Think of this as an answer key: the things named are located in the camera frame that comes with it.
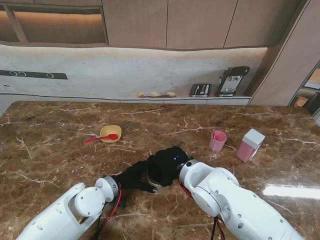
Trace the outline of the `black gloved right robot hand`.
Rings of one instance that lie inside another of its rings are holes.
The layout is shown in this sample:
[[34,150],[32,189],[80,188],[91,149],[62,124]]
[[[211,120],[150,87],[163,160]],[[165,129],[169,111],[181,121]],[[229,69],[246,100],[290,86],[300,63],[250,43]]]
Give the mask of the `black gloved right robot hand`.
[[183,165],[191,159],[179,146],[159,150],[147,158],[147,177],[154,184],[170,186],[179,177]]

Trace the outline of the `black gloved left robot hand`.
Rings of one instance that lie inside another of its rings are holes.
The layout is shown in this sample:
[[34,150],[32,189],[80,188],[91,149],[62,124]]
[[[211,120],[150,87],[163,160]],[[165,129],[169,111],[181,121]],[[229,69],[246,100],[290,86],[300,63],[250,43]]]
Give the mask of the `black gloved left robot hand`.
[[112,178],[116,183],[120,183],[123,189],[140,190],[155,194],[157,192],[156,187],[142,182],[142,175],[147,172],[148,166],[148,161],[138,161],[128,167],[124,172],[113,175]]

